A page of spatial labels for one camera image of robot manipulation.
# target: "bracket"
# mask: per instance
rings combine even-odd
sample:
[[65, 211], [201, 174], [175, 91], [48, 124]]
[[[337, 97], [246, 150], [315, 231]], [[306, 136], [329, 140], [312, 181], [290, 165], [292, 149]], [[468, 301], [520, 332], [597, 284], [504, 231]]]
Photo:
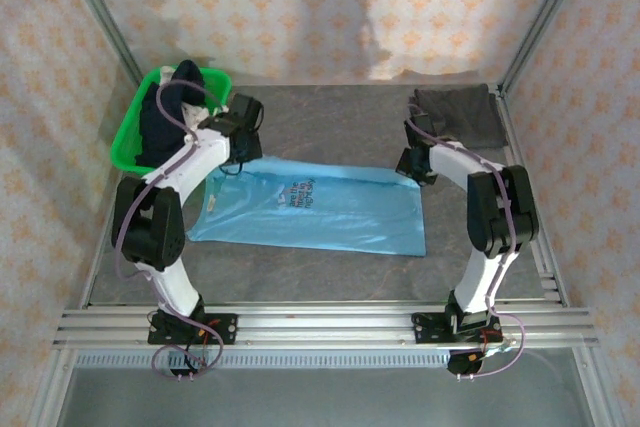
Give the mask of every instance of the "bracket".
[[[225, 345], [233, 345], [238, 331], [238, 316], [236, 314], [204, 313], [198, 318], [201, 324], [209, 325], [215, 330]], [[158, 309], [150, 319], [149, 336], [147, 342], [150, 345], [202, 345], [205, 336], [198, 335], [199, 329], [187, 324], [173, 315]], [[217, 345], [215, 338], [209, 337], [207, 344]]]
[[487, 347], [496, 347], [502, 343], [502, 326], [500, 319], [491, 316], [489, 323], [479, 329], [453, 333], [451, 325], [452, 317], [442, 313], [416, 312], [411, 315], [413, 333], [416, 344], [443, 344], [443, 343], [486, 343]]

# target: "aluminum frame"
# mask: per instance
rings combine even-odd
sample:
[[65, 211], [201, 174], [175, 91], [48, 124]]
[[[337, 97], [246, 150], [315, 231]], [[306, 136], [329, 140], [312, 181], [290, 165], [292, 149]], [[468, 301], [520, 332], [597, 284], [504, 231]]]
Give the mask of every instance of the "aluminum frame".
[[[104, 0], [86, 0], [102, 26], [105, 35], [120, 56], [127, 72], [136, 84], [142, 79], [140, 68], [129, 50], [126, 40], [111, 16]], [[498, 107], [502, 115], [510, 148], [506, 149], [509, 163], [524, 164], [513, 125], [509, 117], [505, 96], [517, 82], [528, 59], [532, 56], [563, 0], [545, 0], [530, 31], [500, 83]], [[101, 242], [94, 257], [91, 274], [85, 285], [79, 310], [66, 311], [56, 333], [43, 382], [36, 396], [28, 425], [49, 426], [57, 423], [66, 395], [73, 366], [79, 352], [95, 347], [117, 349], [153, 349], [146, 344], [146, 313], [154, 307], [92, 307], [88, 306], [102, 247], [107, 237], [111, 217], [102, 227]], [[514, 312], [523, 317], [531, 334], [528, 345], [534, 348], [571, 347], [578, 366], [591, 414], [596, 425], [622, 426], [619, 409], [597, 337], [586, 309], [571, 309], [566, 289], [557, 268], [557, 262], [541, 219], [540, 235], [532, 243], [536, 266], [545, 289], [544, 299], [518, 299], [498, 301], [496, 308]], [[233, 311], [240, 315], [237, 351], [255, 352], [256, 349], [299, 349], [334, 346], [351, 349], [363, 346], [402, 352], [414, 349], [409, 312], [439, 311], [442, 304], [406, 302], [379, 303], [291, 303], [291, 304], [227, 304], [209, 306], [207, 310]], [[506, 318], [506, 335], [517, 329]], [[450, 345], [436, 344], [441, 351]]]
[[[530, 348], [597, 346], [587, 309], [540, 301], [497, 302], [500, 313], [517, 314]], [[147, 314], [155, 307], [91, 307], [65, 311], [54, 338], [59, 349], [155, 349], [147, 344]], [[416, 344], [411, 314], [443, 312], [442, 303], [326, 302], [237, 303], [207, 306], [208, 312], [238, 314], [237, 349], [416, 349], [464, 350], [477, 343]], [[515, 321], [501, 318], [502, 330], [520, 342]]]
[[511, 62], [511, 65], [507, 69], [502, 82], [500, 82], [500, 91], [505, 95], [508, 95], [509, 92], [513, 90], [513, 87], [517, 83], [524, 67], [533, 56], [536, 47], [544, 36], [547, 27], [549, 27], [558, 10], [560, 10], [562, 1], [563, 0], [545, 0], [542, 3], [542, 7], [540, 8], [538, 15], [525, 35], [525, 38], [523, 39], [516, 56]]

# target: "glass panel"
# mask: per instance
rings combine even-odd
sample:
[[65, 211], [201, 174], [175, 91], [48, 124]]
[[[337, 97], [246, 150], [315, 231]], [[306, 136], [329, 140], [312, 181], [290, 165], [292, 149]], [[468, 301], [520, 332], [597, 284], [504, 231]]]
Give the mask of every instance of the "glass panel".
[[[487, 361], [485, 371], [509, 355]], [[222, 368], [194, 382], [148, 368], [76, 368], [59, 426], [593, 425], [570, 349], [457, 382], [444, 369]]]

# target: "aluminum rail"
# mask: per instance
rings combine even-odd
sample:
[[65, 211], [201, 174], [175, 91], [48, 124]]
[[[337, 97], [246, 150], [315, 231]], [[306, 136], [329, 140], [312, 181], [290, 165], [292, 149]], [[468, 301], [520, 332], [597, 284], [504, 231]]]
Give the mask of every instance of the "aluminum rail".
[[[530, 348], [598, 345], [586, 309], [563, 308], [550, 302], [497, 303], [498, 312], [513, 313], [524, 322]], [[92, 307], [65, 311], [56, 332], [56, 349], [155, 349], [147, 344], [148, 307]], [[443, 304], [327, 303], [229, 304], [208, 312], [236, 313], [236, 341], [229, 349], [403, 349], [456, 350], [476, 343], [416, 345], [411, 314], [442, 312]], [[517, 324], [501, 318], [502, 330], [519, 343]]]

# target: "gray cloth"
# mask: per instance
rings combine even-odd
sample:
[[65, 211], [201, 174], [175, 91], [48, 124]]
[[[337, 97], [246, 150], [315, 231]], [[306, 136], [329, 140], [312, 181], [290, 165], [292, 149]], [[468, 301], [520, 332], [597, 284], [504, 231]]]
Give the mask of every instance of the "gray cloth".
[[496, 97], [486, 84], [461, 89], [414, 91], [410, 103], [429, 114], [436, 133], [462, 142], [469, 149], [507, 145]]

